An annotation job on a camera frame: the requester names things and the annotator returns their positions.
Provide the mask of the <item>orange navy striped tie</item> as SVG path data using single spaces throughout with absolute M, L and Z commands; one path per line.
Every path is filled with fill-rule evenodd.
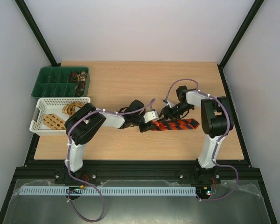
M 155 121 L 152 131 L 195 130 L 199 125 L 195 119 Z

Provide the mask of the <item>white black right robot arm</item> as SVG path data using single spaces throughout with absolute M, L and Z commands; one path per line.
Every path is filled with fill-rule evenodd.
M 163 102 L 165 107 L 161 114 L 165 119 L 178 120 L 186 111 L 201 109 L 201 126 L 205 134 L 203 149 L 198 157 L 200 168 L 194 171 L 195 179 L 206 182 L 210 178 L 209 168 L 217 165 L 217 154 L 228 135 L 233 129 L 230 105 L 227 97 L 214 97 L 197 89 L 188 89 L 185 85 L 176 90 L 179 103 L 174 105 L 166 95 Z

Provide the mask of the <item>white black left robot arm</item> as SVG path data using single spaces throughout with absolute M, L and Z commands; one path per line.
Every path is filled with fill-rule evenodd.
M 67 169 L 76 172 L 82 168 L 85 145 L 101 127 L 125 129 L 157 120 L 158 114 L 152 108 L 154 101 L 153 98 L 148 105 L 144 105 L 141 101 L 134 100 L 127 108 L 115 112 L 86 103 L 65 122 L 68 152 L 64 163 Z

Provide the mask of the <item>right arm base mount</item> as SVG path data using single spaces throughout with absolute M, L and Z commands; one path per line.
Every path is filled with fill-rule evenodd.
M 178 177 L 181 184 L 211 185 L 214 182 L 217 184 L 221 182 L 216 167 L 205 169 L 197 166 L 191 166 L 189 168 L 179 170 Z

